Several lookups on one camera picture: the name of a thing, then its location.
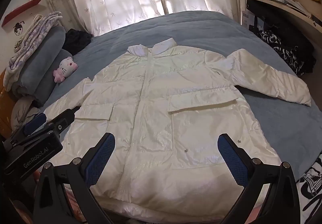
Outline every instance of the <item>plush toy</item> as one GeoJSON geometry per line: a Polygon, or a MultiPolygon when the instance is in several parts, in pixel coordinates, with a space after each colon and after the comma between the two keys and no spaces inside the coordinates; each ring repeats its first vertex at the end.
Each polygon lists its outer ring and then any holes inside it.
{"type": "Polygon", "coordinates": [[[55,77],[54,81],[57,83],[62,83],[65,78],[69,77],[75,70],[77,70],[78,66],[73,61],[72,57],[68,57],[63,59],[59,64],[59,68],[53,71],[53,75],[55,77]]]}

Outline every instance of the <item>cartoon girl face decal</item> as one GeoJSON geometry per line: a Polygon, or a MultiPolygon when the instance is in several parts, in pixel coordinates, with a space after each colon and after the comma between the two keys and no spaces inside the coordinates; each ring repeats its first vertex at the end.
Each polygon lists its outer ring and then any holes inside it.
{"type": "Polygon", "coordinates": [[[25,23],[24,21],[21,21],[20,23],[17,23],[15,26],[14,26],[14,33],[19,36],[21,35],[22,31],[23,31],[23,27],[21,25],[21,23],[25,23]]]}

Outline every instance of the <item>jacket zipper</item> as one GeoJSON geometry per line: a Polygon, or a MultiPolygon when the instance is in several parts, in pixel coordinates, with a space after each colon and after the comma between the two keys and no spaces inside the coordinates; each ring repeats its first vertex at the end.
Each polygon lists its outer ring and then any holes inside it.
{"type": "Polygon", "coordinates": [[[123,199],[124,187],[128,181],[130,170],[132,168],[133,156],[136,154],[136,147],[138,142],[138,139],[137,139],[138,130],[140,129],[139,125],[140,125],[141,114],[142,114],[143,105],[144,105],[144,97],[146,95],[146,90],[148,88],[147,86],[149,84],[149,79],[150,79],[151,64],[152,64],[152,49],[148,49],[148,63],[145,70],[144,81],[143,81],[142,91],[140,95],[140,101],[139,101],[137,112],[134,119],[134,128],[132,133],[131,145],[128,151],[128,156],[125,161],[125,166],[120,180],[120,185],[116,193],[116,199],[122,200],[122,201],[124,201],[123,199]]]}

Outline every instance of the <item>bed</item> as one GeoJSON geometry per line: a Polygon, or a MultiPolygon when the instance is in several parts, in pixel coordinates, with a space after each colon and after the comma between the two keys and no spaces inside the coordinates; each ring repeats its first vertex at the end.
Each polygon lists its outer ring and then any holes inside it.
{"type": "MultiPolygon", "coordinates": [[[[83,78],[97,72],[124,54],[129,46],[152,47],[168,38],[228,56],[245,48],[277,70],[293,74],[289,66],[266,43],[238,23],[217,12],[187,11],[135,23],[95,37],[74,56],[78,69],[57,85],[42,110],[54,103],[83,78]]],[[[288,161],[298,180],[322,150],[322,115],[312,106],[299,105],[239,88],[259,121],[264,135],[282,161],[288,161]]]]}

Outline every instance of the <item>jacket sleeve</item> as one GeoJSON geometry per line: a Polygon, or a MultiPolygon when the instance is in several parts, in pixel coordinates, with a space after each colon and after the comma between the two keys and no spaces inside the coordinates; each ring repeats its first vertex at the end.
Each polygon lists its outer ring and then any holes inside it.
{"type": "Polygon", "coordinates": [[[226,79],[271,97],[311,106],[311,96],[305,82],[291,74],[278,71],[254,57],[245,49],[211,64],[226,79]]]}
{"type": "Polygon", "coordinates": [[[66,109],[81,106],[88,95],[93,91],[95,83],[89,78],[83,79],[73,89],[54,102],[44,111],[47,121],[52,120],[66,109]]]}

